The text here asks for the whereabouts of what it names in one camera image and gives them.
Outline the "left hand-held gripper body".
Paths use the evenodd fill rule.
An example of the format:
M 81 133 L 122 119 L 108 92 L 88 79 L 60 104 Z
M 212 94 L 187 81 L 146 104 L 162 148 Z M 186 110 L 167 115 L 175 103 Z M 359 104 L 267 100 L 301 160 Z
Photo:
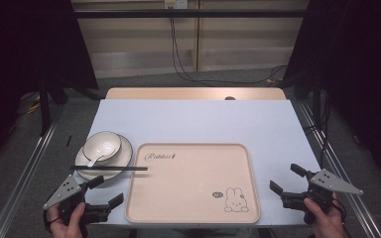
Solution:
M 60 219 L 65 225 L 68 225 L 74 209 L 81 202 L 85 202 L 85 194 L 89 189 L 87 181 L 78 183 L 72 175 L 69 175 L 45 202 L 43 210 L 49 211 L 51 207 L 57 205 Z M 110 212 L 109 204 L 90 205 L 87 203 L 80 220 L 80 227 L 84 228 L 86 224 L 90 223 L 105 222 L 108 220 Z

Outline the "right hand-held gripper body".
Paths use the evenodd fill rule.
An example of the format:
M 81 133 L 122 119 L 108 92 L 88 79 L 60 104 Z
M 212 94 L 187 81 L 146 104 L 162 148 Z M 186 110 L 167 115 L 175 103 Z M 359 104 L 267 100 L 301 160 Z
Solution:
M 311 225 L 316 221 L 316 217 L 307 209 L 304 204 L 305 198 L 312 199 L 319 205 L 324 213 L 328 213 L 333 207 L 333 193 L 344 192 L 351 194 L 362 194 L 363 191 L 351 183 L 339 178 L 333 173 L 322 169 L 316 173 L 307 171 L 304 177 L 308 181 L 308 189 L 301 193 L 284 192 L 280 196 L 283 207 L 296 209 L 305 212 L 304 221 Z

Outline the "person's left hand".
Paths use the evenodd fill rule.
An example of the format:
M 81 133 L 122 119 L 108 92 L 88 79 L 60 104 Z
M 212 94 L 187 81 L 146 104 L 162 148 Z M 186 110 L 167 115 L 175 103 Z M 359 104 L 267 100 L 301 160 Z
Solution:
M 49 216 L 52 221 L 50 225 L 54 238 L 82 238 L 79 227 L 80 218 L 85 210 L 85 204 L 81 202 L 71 214 L 68 225 L 64 225 L 60 219 L 59 207 L 57 205 L 49 209 Z

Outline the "person's right hand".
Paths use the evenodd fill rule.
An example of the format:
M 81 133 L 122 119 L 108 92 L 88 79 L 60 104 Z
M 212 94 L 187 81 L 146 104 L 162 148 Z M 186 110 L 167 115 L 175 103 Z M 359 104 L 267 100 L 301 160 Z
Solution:
M 304 204 L 316 217 L 313 224 L 316 238 L 344 238 L 342 214 L 336 207 L 324 213 L 319 205 L 308 197 L 304 199 Z

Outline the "white ceramic spoon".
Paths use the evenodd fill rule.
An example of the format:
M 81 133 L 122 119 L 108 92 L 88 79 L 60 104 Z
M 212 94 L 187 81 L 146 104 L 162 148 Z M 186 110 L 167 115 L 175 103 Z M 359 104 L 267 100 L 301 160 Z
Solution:
M 98 160 L 110 157 L 113 152 L 114 148 L 112 146 L 102 146 L 98 149 L 84 152 L 84 155 L 89 158 L 87 166 L 92 168 Z

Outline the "white bowl with dark rim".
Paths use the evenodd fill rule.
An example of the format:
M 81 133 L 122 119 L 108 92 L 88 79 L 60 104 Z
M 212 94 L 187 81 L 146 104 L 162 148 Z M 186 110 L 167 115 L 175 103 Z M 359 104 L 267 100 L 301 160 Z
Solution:
M 107 161 L 114 157 L 120 151 L 122 142 L 119 135 L 116 133 L 109 131 L 98 132 L 86 140 L 82 147 L 82 153 L 84 154 L 86 151 L 95 150 L 102 146 L 112 146 L 114 152 L 110 157 L 100 159 L 98 162 Z

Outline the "white plate with dark rim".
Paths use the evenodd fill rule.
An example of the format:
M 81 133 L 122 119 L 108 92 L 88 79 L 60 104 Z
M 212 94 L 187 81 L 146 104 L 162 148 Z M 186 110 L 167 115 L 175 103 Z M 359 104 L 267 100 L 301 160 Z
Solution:
M 77 170 L 77 173 L 83 178 L 83 179 L 94 179 L 97 176 L 104 176 L 105 179 L 112 179 L 119 175 L 121 173 L 121 170 L 119 171 L 112 171 L 112 170 L 96 170 L 95 167 L 126 167 L 133 155 L 133 149 L 130 144 L 130 142 L 123 136 L 119 135 L 122 147 L 120 151 L 112 157 L 110 160 L 103 161 L 103 162 L 96 162 L 93 166 L 92 170 Z M 76 166 L 87 166 L 89 160 L 84 156 L 82 153 L 82 147 L 77 152 L 74 164 Z

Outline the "black stand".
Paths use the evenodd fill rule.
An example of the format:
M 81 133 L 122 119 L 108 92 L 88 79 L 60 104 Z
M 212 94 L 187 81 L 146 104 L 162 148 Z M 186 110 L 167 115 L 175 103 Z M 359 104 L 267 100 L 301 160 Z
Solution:
M 314 70 L 302 70 L 296 77 L 295 95 L 297 99 L 307 99 L 313 94 L 314 122 L 321 128 L 320 121 L 320 77 Z
M 39 81 L 40 105 L 42 114 L 42 131 L 41 136 L 44 136 L 51 128 L 51 111 L 49 106 L 49 97 L 53 99 L 56 104 L 66 104 L 67 95 L 64 92 L 65 88 L 71 88 L 74 91 L 90 98 L 91 100 L 101 100 L 103 96 L 80 86 L 62 77 L 55 77 L 51 79 L 44 76 Z

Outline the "beige tray with rabbit print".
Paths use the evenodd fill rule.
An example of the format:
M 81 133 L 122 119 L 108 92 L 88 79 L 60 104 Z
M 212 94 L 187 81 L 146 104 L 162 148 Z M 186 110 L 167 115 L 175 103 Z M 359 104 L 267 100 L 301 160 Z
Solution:
M 252 224 L 260 217 L 240 144 L 144 144 L 137 152 L 126 217 L 141 224 Z

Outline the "white table mat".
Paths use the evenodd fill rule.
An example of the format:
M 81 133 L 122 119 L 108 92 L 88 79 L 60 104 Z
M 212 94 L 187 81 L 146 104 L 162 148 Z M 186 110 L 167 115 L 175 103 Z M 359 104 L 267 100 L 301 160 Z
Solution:
M 248 152 L 256 185 L 260 217 L 252 224 L 141 224 L 126 217 L 131 178 L 121 174 L 87 194 L 88 202 L 102 202 L 124 192 L 125 204 L 109 217 L 113 225 L 135 227 L 273 227 L 301 225 L 302 212 L 286 209 L 269 188 L 275 181 L 294 192 L 306 190 L 291 164 L 311 171 L 318 163 L 288 100 L 114 100 L 100 103 L 90 131 L 112 131 L 125 136 L 134 151 L 144 144 L 240 144 Z

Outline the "dark curtain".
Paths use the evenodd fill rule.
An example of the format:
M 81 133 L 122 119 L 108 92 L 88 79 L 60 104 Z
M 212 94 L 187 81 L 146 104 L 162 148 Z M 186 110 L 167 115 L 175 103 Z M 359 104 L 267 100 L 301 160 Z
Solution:
M 0 147 L 24 94 L 65 87 L 98 87 L 71 0 L 0 0 Z
M 305 98 L 329 94 L 381 170 L 381 0 L 309 0 L 285 72 Z

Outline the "wooden table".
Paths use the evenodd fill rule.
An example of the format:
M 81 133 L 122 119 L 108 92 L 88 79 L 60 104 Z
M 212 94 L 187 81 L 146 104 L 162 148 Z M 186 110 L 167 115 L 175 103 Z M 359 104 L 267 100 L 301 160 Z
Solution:
M 107 99 L 286 100 L 275 87 L 113 87 Z

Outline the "black horizontal bar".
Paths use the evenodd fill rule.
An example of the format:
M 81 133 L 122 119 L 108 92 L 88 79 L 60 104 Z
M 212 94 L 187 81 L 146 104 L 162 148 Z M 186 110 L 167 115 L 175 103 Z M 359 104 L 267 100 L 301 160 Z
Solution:
M 307 10 L 81 10 L 77 18 L 304 18 Z

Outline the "metal floor rail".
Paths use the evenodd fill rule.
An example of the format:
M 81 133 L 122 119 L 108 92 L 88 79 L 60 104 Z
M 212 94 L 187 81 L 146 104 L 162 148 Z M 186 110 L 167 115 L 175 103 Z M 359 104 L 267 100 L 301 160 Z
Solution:
M 0 238 L 7 235 L 63 111 L 63 105 L 52 106 L 45 129 L 39 114 L 23 114 L 0 150 Z
M 301 102 L 300 109 L 303 112 L 308 125 L 312 127 L 311 134 L 315 137 L 317 144 L 319 145 L 319 150 L 322 152 L 322 156 L 317 157 L 319 164 L 325 166 L 327 169 L 331 169 L 341 179 L 351 182 L 351 179 L 338 159 L 333 147 L 327 141 L 324 131 L 320 129 L 318 124 L 314 121 L 314 113 L 308 103 Z M 381 238 L 381 232 L 361 196 L 356 194 L 345 194 L 343 197 L 349 203 L 359 224 L 365 232 L 365 236 L 367 238 Z

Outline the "white wall socket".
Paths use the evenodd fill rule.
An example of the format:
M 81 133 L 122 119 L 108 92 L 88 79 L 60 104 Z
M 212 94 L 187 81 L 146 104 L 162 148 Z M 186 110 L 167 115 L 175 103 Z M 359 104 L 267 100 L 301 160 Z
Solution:
M 186 9 L 189 6 L 188 0 L 164 0 L 166 9 Z

